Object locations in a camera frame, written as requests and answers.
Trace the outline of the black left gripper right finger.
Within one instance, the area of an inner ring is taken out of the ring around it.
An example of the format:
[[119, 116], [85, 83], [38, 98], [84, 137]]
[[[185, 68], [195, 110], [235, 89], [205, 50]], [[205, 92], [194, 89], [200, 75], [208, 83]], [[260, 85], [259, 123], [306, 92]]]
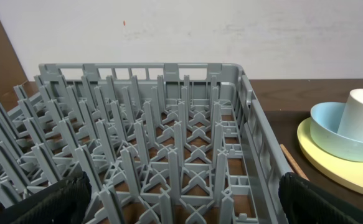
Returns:
[[363, 223], [362, 210], [293, 172], [281, 177], [278, 196], [289, 223]]

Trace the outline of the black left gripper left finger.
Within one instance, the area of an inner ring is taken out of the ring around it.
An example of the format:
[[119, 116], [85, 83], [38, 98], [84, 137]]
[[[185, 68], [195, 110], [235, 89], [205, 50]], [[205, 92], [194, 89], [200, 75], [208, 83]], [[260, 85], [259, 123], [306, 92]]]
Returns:
[[91, 196], [92, 186], [89, 178], [81, 171], [6, 208], [0, 213], [0, 224], [81, 224]]

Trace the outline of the wooden chopstick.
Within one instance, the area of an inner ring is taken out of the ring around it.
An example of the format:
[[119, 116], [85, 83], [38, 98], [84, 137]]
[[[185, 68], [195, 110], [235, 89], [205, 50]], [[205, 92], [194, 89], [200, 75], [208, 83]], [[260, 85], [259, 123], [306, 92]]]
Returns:
[[280, 148], [281, 148], [284, 156], [286, 157], [286, 160], [288, 161], [288, 163], [289, 163], [291, 169], [293, 170], [293, 172], [296, 173], [296, 174], [298, 174], [300, 177], [302, 177], [302, 178], [304, 178], [306, 180], [309, 180], [308, 177], [306, 176], [306, 174], [301, 169], [301, 167], [295, 161], [295, 159], [293, 158], [293, 156], [287, 150], [287, 148], [283, 144], [280, 144]]

